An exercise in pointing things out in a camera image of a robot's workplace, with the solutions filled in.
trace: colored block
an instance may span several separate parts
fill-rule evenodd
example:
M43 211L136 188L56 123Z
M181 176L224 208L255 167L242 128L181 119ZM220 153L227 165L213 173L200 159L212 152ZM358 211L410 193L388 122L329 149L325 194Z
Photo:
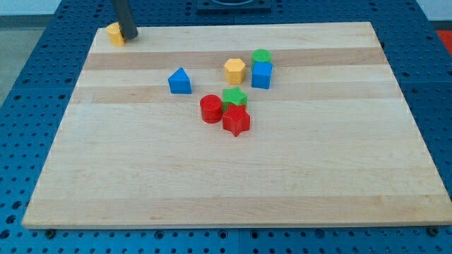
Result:
M272 70L272 63L256 62L254 64L253 75L251 77L251 86L263 89L270 88Z
M271 62L271 53L266 49L257 49L251 55L252 68L254 68L254 63L270 63Z
M124 46L124 38L122 37L118 22L108 25L105 30L107 31L108 38L110 38L110 42L113 46Z
M230 104L245 105L248 102L248 95L240 90L240 87L236 86L231 89L223 89L223 112L227 111Z
M246 66L241 59L229 59L225 63L225 78L231 85L239 85L246 75Z
M174 94L191 94L190 78L183 68L179 68L168 78L169 89Z
M242 131L249 130L251 117L246 112L245 105L231 104L226 113L223 114L223 128L237 137Z
M201 118L206 123L216 123L223 115L222 102L217 95L206 95L199 102Z

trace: yellow hexagonal block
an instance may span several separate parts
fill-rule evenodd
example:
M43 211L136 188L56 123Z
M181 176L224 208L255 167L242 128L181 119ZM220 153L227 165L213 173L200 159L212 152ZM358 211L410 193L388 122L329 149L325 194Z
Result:
M121 29L119 28L118 22L112 23L106 28L108 38L110 38L110 42L116 47L124 46L124 38L121 34Z
M239 85L245 79L246 66L241 59L229 59L225 63L226 81L231 85Z

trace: blue block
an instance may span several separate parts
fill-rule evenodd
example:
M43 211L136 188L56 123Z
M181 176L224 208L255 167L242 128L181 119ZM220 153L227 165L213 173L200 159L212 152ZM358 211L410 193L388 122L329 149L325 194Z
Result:
M169 89L174 94L191 94L190 78L183 68L179 68L168 78Z
M251 86L263 89L270 88L272 69L273 69L272 63L261 63L261 62L254 63Z

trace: wooden board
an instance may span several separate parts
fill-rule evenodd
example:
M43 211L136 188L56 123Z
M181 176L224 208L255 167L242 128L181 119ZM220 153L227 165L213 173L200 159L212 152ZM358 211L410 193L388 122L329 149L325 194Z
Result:
M370 23L99 29L23 225L31 229L450 224L452 204ZM206 124L222 65L273 53L251 130ZM172 95L180 66L192 95Z

